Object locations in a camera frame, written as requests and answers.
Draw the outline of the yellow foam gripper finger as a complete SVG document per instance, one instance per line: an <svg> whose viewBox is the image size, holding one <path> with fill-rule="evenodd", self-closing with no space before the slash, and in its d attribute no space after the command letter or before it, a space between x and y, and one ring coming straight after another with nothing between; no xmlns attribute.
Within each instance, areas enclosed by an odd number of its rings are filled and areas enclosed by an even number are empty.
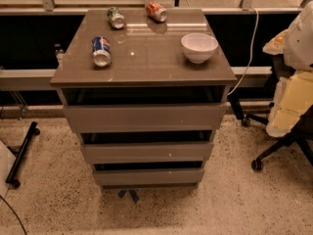
<svg viewBox="0 0 313 235"><path fill-rule="evenodd" d="M285 38L288 31L285 29L273 37L269 42L267 42L262 51L270 55L279 55L284 52Z"/></svg>
<svg viewBox="0 0 313 235"><path fill-rule="evenodd" d="M266 132L273 137L290 133L313 105L313 73L296 72L290 78L281 77L274 94Z"/></svg>

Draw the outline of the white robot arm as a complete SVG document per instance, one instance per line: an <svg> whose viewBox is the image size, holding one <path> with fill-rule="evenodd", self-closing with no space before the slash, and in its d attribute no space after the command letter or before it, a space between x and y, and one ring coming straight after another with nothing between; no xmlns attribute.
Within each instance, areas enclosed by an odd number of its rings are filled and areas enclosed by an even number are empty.
<svg viewBox="0 0 313 235"><path fill-rule="evenodd" d="M266 131L283 137L313 105L313 1L302 9L289 28L263 47L267 54L282 54L285 65L295 69L290 78L280 78L274 94L274 107Z"/></svg>

